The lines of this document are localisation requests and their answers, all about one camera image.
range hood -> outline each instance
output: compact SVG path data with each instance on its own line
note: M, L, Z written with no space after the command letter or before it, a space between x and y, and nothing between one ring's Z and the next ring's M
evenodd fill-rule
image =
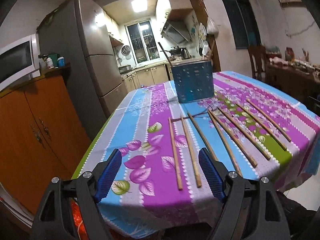
M177 44L181 44L185 41L189 42L191 40L188 29L182 21L167 21L164 24L161 35L164 33Z

window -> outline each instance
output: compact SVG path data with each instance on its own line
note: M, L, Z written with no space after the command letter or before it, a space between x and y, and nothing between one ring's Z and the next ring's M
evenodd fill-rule
M222 0L230 21L236 49L261 45L260 34L249 0Z
M137 63L159 58L156 41L150 21L127 26Z

blue plastic basket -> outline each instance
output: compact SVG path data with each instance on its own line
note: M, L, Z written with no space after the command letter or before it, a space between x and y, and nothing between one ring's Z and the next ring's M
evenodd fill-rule
M214 96L210 61L196 61L172 67L179 103L188 103Z

table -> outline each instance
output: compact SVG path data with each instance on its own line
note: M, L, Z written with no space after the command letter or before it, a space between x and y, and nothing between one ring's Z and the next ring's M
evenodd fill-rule
M173 166L173 153L168 118L179 118L187 111L198 114L209 106L221 106L237 116L255 136L255 140L271 155L263 155L223 116L223 122L243 142L258 163L253 168L235 143L223 131L245 178L268 176L276 188L292 187L316 173L319 165L320 118L285 93L252 78L226 71L213 73L215 97L179 104L173 81L130 92L101 129L74 177L92 171L100 161L107 160L114 148L123 155L123 164L108 196L99 204L106 224L125 236L142 238L173 226L207 222L214 226L221 204L210 191L200 168L202 187L196 187L189 150L181 122L174 123L175 142L179 155L183 190L179 191ZM289 143L266 119L246 103L263 108L292 138ZM286 145L284 151L259 124L235 106L240 102L265 122ZM219 161L234 170L226 149L207 114L195 117L212 145ZM194 141L195 152L204 146L189 119L186 120Z
M309 106L309 96L317 98L320 93L320 79L312 74L306 75L300 70L282 64L265 65L266 83L287 93L303 104Z

kettle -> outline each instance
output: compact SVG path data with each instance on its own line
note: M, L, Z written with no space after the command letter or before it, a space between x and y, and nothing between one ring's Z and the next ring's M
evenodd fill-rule
M190 53L187 48L181 48L181 57L183 59L191 58Z

